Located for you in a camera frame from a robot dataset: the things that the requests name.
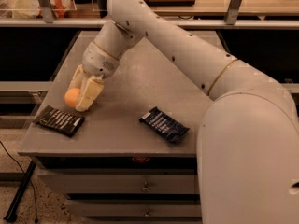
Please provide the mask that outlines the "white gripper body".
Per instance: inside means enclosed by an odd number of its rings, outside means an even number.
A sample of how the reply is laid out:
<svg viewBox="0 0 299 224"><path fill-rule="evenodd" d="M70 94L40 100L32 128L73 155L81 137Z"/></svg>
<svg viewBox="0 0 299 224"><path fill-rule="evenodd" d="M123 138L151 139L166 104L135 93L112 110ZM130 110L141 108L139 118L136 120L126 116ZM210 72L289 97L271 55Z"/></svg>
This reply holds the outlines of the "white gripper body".
<svg viewBox="0 0 299 224"><path fill-rule="evenodd" d="M109 78L115 73L120 62L91 42L83 52L82 65L84 71L90 75Z"/></svg>

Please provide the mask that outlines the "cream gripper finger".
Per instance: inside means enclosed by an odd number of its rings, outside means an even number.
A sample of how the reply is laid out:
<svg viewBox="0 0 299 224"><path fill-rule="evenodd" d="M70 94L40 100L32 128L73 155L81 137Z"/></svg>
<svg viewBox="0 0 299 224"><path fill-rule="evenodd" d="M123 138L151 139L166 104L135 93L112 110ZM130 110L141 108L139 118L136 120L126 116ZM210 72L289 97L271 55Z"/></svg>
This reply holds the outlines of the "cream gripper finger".
<svg viewBox="0 0 299 224"><path fill-rule="evenodd" d="M85 77L82 80L80 93L75 105L78 112L87 111L104 88L102 76Z"/></svg>
<svg viewBox="0 0 299 224"><path fill-rule="evenodd" d="M79 65L71 79L71 82L68 86L69 89L79 88L81 89L86 83L86 80L89 78L89 75L83 69L83 65Z"/></svg>

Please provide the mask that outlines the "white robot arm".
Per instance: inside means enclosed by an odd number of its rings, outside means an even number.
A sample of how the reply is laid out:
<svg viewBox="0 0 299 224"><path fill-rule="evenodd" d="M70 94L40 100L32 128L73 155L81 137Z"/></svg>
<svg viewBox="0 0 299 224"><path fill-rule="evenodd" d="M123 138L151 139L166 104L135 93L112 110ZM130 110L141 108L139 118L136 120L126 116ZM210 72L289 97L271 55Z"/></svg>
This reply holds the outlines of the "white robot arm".
<svg viewBox="0 0 299 224"><path fill-rule="evenodd" d="M76 110L91 106L122 54L147 38L213 101L197 137L203 224L299 224L299 123L290 93L143 0L107 0L107 12L71 81L80 89Z"/></svg>

